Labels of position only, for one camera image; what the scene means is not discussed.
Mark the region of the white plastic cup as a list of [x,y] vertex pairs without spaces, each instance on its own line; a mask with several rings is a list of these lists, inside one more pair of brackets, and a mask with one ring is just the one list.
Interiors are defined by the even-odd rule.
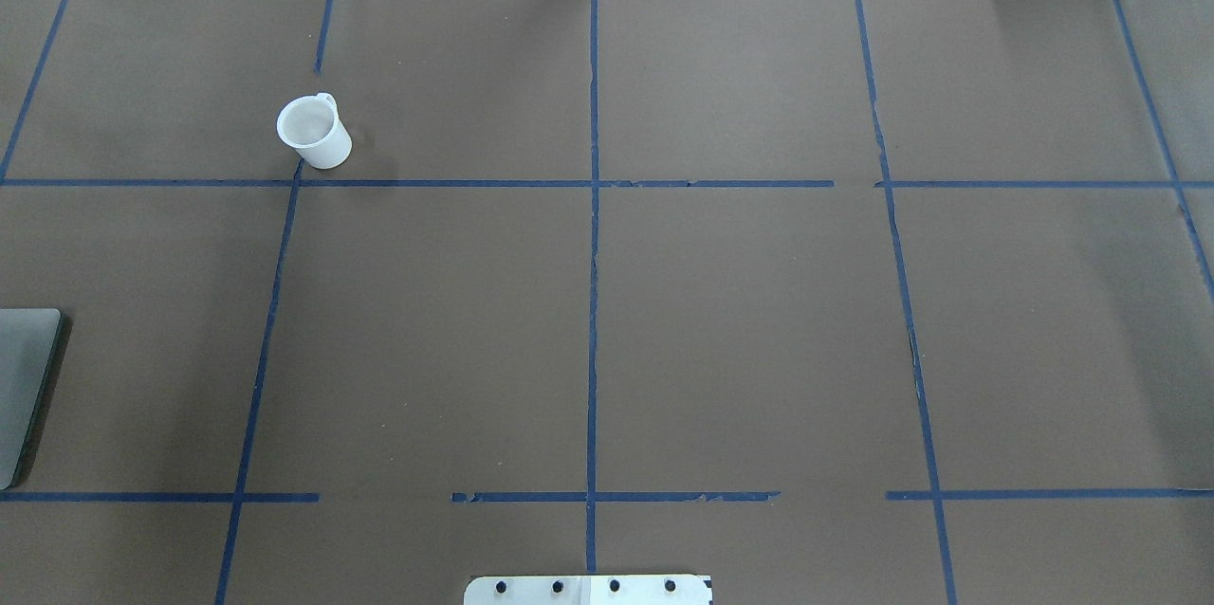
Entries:
[[337,98],[327,91],[288,102],[277,115],[276,131],[280,142],[293,148],[304,164],[322,173],[345,163],[353,148],[340,118]]

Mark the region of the silver closed laptop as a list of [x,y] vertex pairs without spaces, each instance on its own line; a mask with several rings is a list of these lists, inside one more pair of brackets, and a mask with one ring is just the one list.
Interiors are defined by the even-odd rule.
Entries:
[[1,310],[1,488],[18,484],[42,409],[64,313]]

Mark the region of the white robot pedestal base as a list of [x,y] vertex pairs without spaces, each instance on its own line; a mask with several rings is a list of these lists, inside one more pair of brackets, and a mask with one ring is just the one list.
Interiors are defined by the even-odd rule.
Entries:
[[708,576],[690,573],[486,576],[464,604],[711,604]]

